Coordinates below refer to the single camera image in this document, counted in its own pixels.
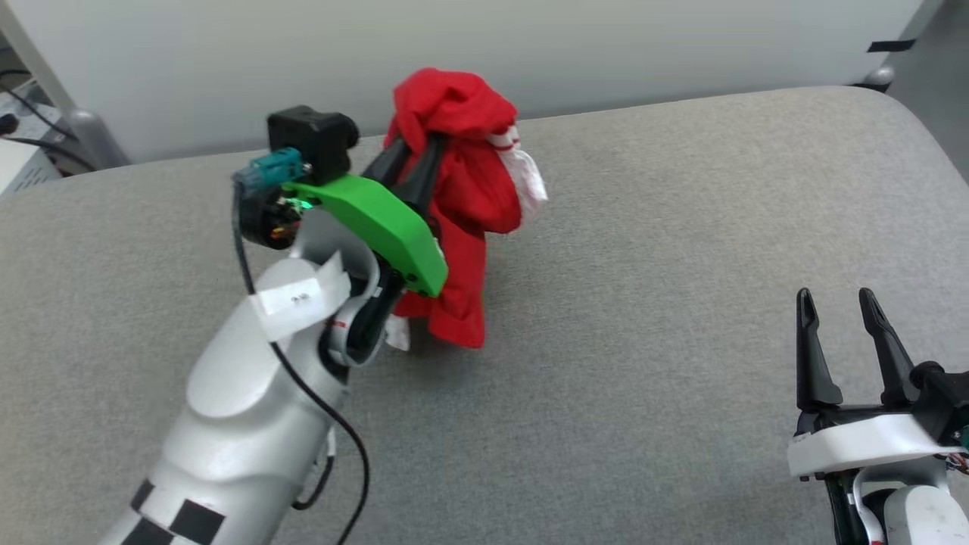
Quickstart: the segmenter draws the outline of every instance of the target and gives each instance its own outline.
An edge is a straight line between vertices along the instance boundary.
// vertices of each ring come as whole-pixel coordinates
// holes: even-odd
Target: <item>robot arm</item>
[[[797,294],[802,412],[788,446],[791,474],[825,482],[839,545],[969,543],[969,521],[946,476],[953,465],[969,470],[961,456],[969,444],[969,373],[947,374],[934,362],[913,367],[874,293],[862,288],[859,300],[885,385],[880,405],[842,404],[811,293]],[[866,494],[865,485],[882,490]]]
[[[290,109],[269,118],[269,133],[273,153],[234,176],[250,296],[196,362],[160,460],[104,545],[268,543],[334,420],[364,466],[362,498],[339,542],[362,510],[369,464],[337,411],[349,369],[373,359],[404,289],[437,295],[447,275],[423,219],[445,143],[432,136],[395,184],[409,155],[403,143],[374,161],[371,177],[346,174],[357,131],[345,116]],[[290,255],[252,283],[240,234],[291,246]],[[335,312],[307,323],[307,308],[320,305]]]

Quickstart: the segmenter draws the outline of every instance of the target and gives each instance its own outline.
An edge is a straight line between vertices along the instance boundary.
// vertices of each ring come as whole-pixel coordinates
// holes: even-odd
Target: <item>gray fabric surface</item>
[[[969,369],[969,186],[939,146],[893,100],[841,87],[521,134],[552,202],[490,240],[485,348],[417,333],[352,377],[374,473],[351,541],[830,543],[824,487],[785,458],[795,293],[814,291],[849,401],[881,391],[860,286],[916,361]],[[95,542],[154,463],[242,296],[228,173],[251,155],[0,202],[0,542]],[[335,541],[359,486],[340,451],[276,542]]]

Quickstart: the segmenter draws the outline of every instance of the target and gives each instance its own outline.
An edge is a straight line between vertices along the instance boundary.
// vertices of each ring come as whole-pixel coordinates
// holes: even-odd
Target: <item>black cable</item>
[[[242,247],[242,229],[239,227],[239,209],[242,208],[242,182],[233,182],[233,241],[235,242],[235,255],[238,257],[239,268],[242,269],[242,281],[245,282],[245,291],[249,295],[256,294],[256,285],[252,282],[252,272],[249,270],[249,260],[245,256],[245,248]]]
[[[240,208],[240,204],[242,203],[242,182],[235,181],[233,183],[233,191],[233,239],[235,241],[235,255],[238,258],[239,268],[242,269],[242,278],[246,283],[246,292],[248,292],[249,295],[256,295],[256,288],[252,282],[252,272],[249,270],[249,260],[246,258],[245,248],[242,246],[242,232],[239,230],[238,214],[236,213]],[[360,487],[360,499],[357,502],[357,508],[354,510],[354,514],[350,517],[350,522],[348,522],[347,526],[343,529],[343,533],[340,534],[340,538],[336,541],[336,545],[343,545],[343,543],[347,541],[347,537],[350,536],[350,532],[353,531],[354,526],[357,524],[360,513],[363,512],[363,507],[366,505],[367,495],[370,493],[370,457],[367,456],[366,447],[363,446],[363,439],[360,438],[357,430],[354,430],[354,427],[351,426],[340,413],[336,412],[336,409],[329,406],[326,401],[323,401],[323,399],[320,398],[320,396],[318,396],[312,388],[310,388],[309,384],[306,384],[306,381],[304,381],[302,377],[299,376],[299,373],[293,369],[293,365],[290,364],[289,359],[286,358],[286,354],[284,354],[282,349],[279,348],[279,345],[273,341],[269,343],[269,347],[272,348],[272,352],[275,353],[276,358],[283,366],[283,369],[285,369],[287,374],[290,375],[293,382],[296,382],[303,394],[306,394],[306,396],[313,400],[317,406],[323,409],[323,411],[329,415],[334,422],[339,424],[340,428],[343,428],[343,431],[350,436],[350,439],[353,440],[354,445],[357,446],[357,452],[360,454],[360,463],[363,466],[363,485]]]
[[[299,501],[298,498],[293,501],[292,507],[296,511],[309,509],[320,498],[320,494],[323,493],[323,488],[327,485],[327,480],[329,480],[329,473],[333,471],[333,461],[335,459],[336,457],[334,456],[327,456],[327,465],[323,468],[323,474],[320,475],[320,480],[316,482],[316,488],[313,489],[313,494],[309,495],[306,501]]]
[[[60,153],[61,155],[67,157],[68,159],[71,159],[75,163],[78,163],[79,165],[87,169],[88,172],[93,173],[94,171],[98,170],[98,169],[95,169],[94,166],[88,163],[87,161],[78,157],[76,154],[72,153],[71,151],[68,151],[67,149],[64,149],[63,147],[57,144],[51,144],[50,142],[44,142],[43,140],[34,140],[32,138],[17,138],[17,137],[9,137],[9,136],[0,137],[0,138],[4,140],[13,141],[13,142],[20,142],[21,144],[31,144],[37,147],[42,147],[44,149],[49,149],[50,151],[54,151],[56,153]]]
[[[30,72],[27,72],[26,70],[0,70],[0,78],[3,78],[4,76],[12,76],[12,75],[31,76]],[[46,117],[44,117],[43,115],[41,115],[41,113],[38,112],[37,109],[34,108],[34,105],[30,104],[30,102],[28,102],[27,99],[25,99],[25,98],[21,97],[20,95],[16,94],[13,89],[10,89],[3,82],[0,82],[0,90],[7,91],[8,93],[10,93],[10,96],[12,96],[15,99],[17,99],[27,110],[29,110],[30,112],[32,112],[41,121],[43,121],[46,126],[50,127],[51,129],[57,131],[58,133],[64,135],[65,137],[67,137],[67,138],[69,138],[71,140],[77,140],[78,139],[78,137],[74,136],[73,134],[71,134],[71,133],[65,131],[64,129],[58,127],[57,125],[51,123],[50,120],[47,119]]]

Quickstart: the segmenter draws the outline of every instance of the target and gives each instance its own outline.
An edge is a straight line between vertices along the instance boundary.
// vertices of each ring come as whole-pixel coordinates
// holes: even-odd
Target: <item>power strip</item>
[[[0,139],[0,200],[61,177],[39,147]]]

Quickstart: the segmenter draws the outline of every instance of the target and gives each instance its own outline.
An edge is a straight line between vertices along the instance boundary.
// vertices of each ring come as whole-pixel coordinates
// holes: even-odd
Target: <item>red fabric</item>
[[[521,221],[515,184],[486,138],[508,131],[517,110],[481,77],[434,68],[401,83],[393,103],[396,114],[384,145],[403,136],[414,151],[405,173],[423,152],[428,132],[451,135],[430,207],[448,279],[436,299],[408,292],[394,314],[426,316],[436,337],[479,348],[485,342],[485,232],[508,233]]]

